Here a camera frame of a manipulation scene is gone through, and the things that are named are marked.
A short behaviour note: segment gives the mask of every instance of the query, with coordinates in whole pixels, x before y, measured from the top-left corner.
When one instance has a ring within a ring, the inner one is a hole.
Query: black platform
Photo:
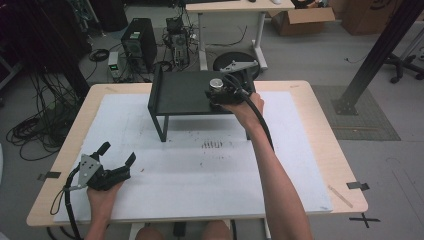
[[[255,91],[250,70],[238,73]],[[222,107],[212,106],[205,94],[210,80],[222,76],[223,73],[214,71],[163,72],[161,67],[156,67],[148,110],[162,142],[166,141],[169,116],[231,114]],[[162,128],[158,116],[165,117]]]

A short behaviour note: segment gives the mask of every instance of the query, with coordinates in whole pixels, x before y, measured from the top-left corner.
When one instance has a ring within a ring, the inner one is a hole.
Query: computer tower
[[[172,43],[172,56],[175,66],[183,68],[190,64],[188,52],[187,32],[182,31],[180,34],[170,35]]]
[[[128,26],[121,0],[90,0],[90,3],[104,31],[116,32]]]
[[[134,18],[121,38],[130,69],[137,73],[153,70],[157,55],[155,34],[149,18]]]

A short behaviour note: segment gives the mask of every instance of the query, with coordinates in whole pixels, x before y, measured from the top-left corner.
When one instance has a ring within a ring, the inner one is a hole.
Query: right hand
[[[261,95],[259,95],[258,93],[252,93],[252,95],[250,96],[250,100],[252,100],[252,102],[258,108],[259,112],[262,114],[265,102],[261,98]],[[225,109],[234,113],[234,115],[236,115],[237,120],[248,132],[257,127],[261,127],[258,117],[246,102],[222,106]]]

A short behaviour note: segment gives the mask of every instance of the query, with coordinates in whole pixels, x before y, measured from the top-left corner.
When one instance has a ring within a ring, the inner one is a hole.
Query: black tape
[[[40,174],[37,180],[44,182],[47,178],[59,178],[60,174],[60,172],[47,172],[46,174]]]
[[[361,191],[365,191],[365,190],[370,189],[370,187],[368,186],[368,183],[351,182],[351,183],[346,183],[346,185],[349,189],[360,188]]]
[[[368,222],[381,222],[380,219],[377,218],[366,218],[365,214],[362,213],[362,218],[349,218],[350,221],[364,221],[365,226],[367,228],[370,228],[370,225],[368,224]]]

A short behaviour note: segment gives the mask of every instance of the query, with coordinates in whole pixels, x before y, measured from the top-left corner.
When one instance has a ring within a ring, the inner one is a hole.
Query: office chair
[[[424,28],[421,32],[415,37],[415,39],[409,44],[406,50],[402,53],[400,57],[397,57],[395,54],[391,53],[389,57],[384,62],[385,64],[392,64],[396,67],[396,77],[390,79],[390,82],[395,84],[403,77],[403,70],[410,69],[417,73],[415,79],[423,80],[424,79],[424,69],[420,68],[414,64],[412,61],[416,58],[415,55],[410,55],[411,52],[417,47],[424,37]]]

